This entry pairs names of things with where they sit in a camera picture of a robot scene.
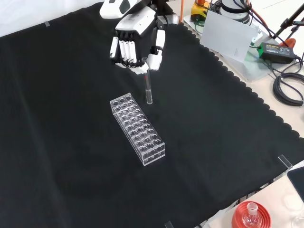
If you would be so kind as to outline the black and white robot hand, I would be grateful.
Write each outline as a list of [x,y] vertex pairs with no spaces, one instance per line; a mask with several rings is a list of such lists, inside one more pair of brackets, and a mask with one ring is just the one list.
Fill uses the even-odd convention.
[[[103,19],[120,19],[110,47],[111,61],[135,74],[159,70],[166,39],[164,24],[158,19],[158,5],[152,0],[105,0],[99,14]],[[142,60],[140,39],[152,29],[153,45]]]

